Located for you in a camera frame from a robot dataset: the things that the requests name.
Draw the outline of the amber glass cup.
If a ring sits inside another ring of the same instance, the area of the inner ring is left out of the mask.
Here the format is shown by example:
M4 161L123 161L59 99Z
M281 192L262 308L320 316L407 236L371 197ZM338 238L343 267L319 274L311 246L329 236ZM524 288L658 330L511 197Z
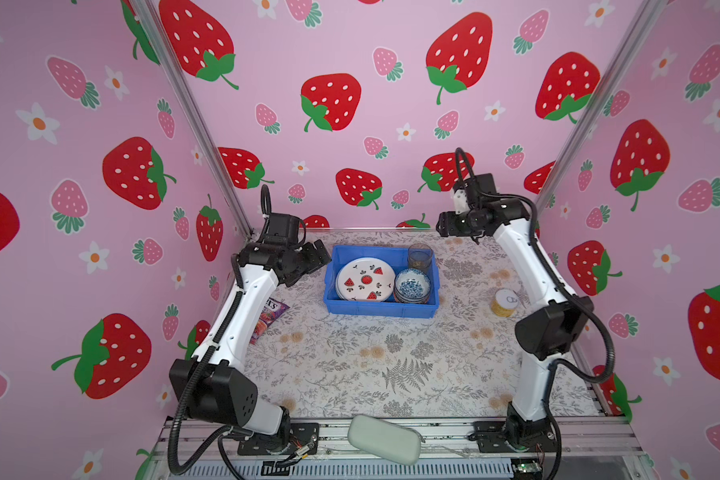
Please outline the amber glass cup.
M407 264L410 269L416 269L429 274L432 269L433 250L424 243L415 243L408 248Z

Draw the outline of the blue white bottom bowl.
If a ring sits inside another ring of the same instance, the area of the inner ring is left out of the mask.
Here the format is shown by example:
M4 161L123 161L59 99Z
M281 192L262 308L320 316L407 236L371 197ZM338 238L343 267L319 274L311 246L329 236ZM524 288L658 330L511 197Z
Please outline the blue white bottom bowl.
M408 268L396 275L393 295L399 303L427 303L431 292L431 281L421 270Z

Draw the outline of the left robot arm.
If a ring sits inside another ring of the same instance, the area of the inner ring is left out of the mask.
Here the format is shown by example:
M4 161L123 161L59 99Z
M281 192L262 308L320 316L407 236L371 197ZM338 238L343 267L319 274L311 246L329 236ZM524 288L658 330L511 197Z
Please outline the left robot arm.
M222 448L231 436L259 439L275 455L287 453L286 466L300 461L309 450L292 433L288 409L261 399L243 368L260 315L277 287L295 285L329 265L331 257L322 241L307 241L304 220L273 211L268 187L260 190L260 207L262 230L233 255L233 285L209 334L189 358L176 360L169 371L178 398L167 446L173 475L185 474L211 445ZM180 461L180 430L186 419L218 427L186 461Z

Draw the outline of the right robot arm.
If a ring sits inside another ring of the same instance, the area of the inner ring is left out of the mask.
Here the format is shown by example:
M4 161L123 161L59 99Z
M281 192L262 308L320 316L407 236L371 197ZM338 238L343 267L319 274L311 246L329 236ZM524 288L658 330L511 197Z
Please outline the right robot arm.
M443 237L473 241L492 237L521 278L534 310L514 327L523 351L521 375L503 432L506 443L516 451L551 435L555 459L546 476L553 479L563 450L561 430L550 407L556 373L566 368L587 383L606 382L616 363L614 342L592 301L574 292L543 251L535 232L536 204L522 195L498 193L492 175L475 174L462 148L456 149L453 160L457 174L454 208L440 214L436 230ZM599 331L606 350L604 369L598 375L582 371L564 357L588 322Z

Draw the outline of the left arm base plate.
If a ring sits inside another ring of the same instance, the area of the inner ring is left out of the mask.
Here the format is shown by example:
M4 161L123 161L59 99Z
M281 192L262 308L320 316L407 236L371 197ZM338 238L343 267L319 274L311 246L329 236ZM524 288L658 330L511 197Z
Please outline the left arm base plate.
M320 424L315 422L291 423L288 431L282 428L275 435L254 433L238 443L238 456L289 456L307 447L307 454L317 452Z

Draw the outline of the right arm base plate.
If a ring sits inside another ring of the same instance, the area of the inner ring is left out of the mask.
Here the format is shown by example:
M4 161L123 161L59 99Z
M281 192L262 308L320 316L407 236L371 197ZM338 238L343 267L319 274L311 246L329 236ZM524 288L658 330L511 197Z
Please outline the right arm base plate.
M467 439L477 443L480 453L554 453L557 448L557 438L547 420L477 421L473 427Z

